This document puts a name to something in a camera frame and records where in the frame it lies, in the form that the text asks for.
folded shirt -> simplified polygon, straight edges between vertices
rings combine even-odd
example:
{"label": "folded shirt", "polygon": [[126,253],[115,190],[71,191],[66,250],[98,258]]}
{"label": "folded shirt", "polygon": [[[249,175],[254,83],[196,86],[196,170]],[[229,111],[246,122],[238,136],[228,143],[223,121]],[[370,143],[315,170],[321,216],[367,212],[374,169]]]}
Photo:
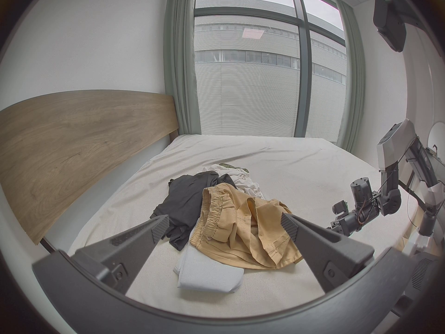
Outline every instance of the folded shirt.
{"label": "folded shirt", "polygon": [[150,219],[165,214],[169,216],[170,225],[164,236],[170,238],[175,249],[181,251],[189,240],[201,211],[203,189],[223,182],[235,187],[229,175],[219,176],[213,170],[170,180],[168,196],[153,210]]}
{"label": "folded shirt", "polygon": [[278,200],[254,198],[226,183],[205,188],[190,244],[230,266],[280,269],[302,259],[281,226],[283,212],[290,210]]}
{"label": "folded shirt", "polygon": [[190,244],[173,271],[179,275],[179,288],[224,293],[235,292],[244,276],[244,269],[217,262]]}
{"label": "folded shirt", "polygon": [[210,167],[204,167],[203,171],[214,170],[219,175],[230,175],[236,188],[247,193],[252,197],[264,199],[264,195],[259,189],[258,183],[250,178],[249,171],[246,168],[236,168],[230,164],[213,164]]}

white bed sheet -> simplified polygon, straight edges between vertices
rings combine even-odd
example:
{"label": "white bed sheet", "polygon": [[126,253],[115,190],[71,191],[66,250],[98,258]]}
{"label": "white bed sheet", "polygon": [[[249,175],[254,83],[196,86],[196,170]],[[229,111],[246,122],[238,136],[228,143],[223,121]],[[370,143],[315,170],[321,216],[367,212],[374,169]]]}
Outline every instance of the white bed sheet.
{"label": "white bed sheet", "polygon": [[[353,207],[352,181],[369,177],[374,190],[381,183],[378,170],[323,139],[183,135],[119,188],[82,228],[69,254],[148,220],[167,196],[171,178],[220,162],[248,168],[266,199],[279,199],[294,214],[324,227],[334,219],[333,204],[344,199]],[[372,245],[375,257],[402,236],[407,212],[415,213],[415,199],[407,204],[408,194],[401,192],[396,214],[379,216],[352,235]],[[180,314],[224,318],[271,313],[324,294],[304,260],[280,270],[245,270],[235,293],[179,289],[173,268],[180,255],[167,238],[161,240],[126,295]]]}

wooden headboard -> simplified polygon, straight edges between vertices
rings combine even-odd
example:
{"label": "wooden headboard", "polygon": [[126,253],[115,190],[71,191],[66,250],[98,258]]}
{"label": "wooden headboard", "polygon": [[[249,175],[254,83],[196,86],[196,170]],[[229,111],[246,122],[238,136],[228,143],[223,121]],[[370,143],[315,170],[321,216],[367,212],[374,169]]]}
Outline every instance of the wooden headboard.
{"label": "wooden headboard", "polygon": [[168,95],[76,90],[27,99],[0,111],[0,184],[37,244],[90,186],[177,129]]}

building window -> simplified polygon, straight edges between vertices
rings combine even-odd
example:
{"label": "building window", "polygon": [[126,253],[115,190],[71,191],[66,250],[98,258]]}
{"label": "building window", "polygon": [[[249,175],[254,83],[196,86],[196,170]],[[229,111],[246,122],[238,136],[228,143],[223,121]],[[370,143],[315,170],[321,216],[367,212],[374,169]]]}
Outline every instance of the building window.
{"label": "building window", "polygon": [[[309,45],[300,46],[299,26],[305,22],[294,0],[196,0],[195,70],[203,134],[293,137],[306,132],[337,141],[347,81],[340,14],[334,3],[303,1],[305,28],[320,33],[311,31]],[[256,9],[255,16],[249,8]],[[301,60],[300,48],[311,50],[312,65],[307,57]],[[312,85],[309,111],[303,112],[308,115],[299,119],[307,120],[300,135],[302,66],[311,68]]]}

curtain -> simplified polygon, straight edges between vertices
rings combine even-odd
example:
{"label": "curtain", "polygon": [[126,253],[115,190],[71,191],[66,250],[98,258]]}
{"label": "curtain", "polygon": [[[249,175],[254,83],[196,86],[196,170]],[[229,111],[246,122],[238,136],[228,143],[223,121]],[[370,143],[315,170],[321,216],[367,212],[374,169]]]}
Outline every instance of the curtain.
{"label": "curtain", "polygon": [[167,0],[164,20],[165,93],[175,99],[179,134],[200,134],[194,68],[194,0]]}
{"label": "curtain", "polygon": [[363,114],[365,62],[359,25],[353,9],[337,0],[344,28],[347,54],[346,101],[337,146],[351,152],[358,136]]}

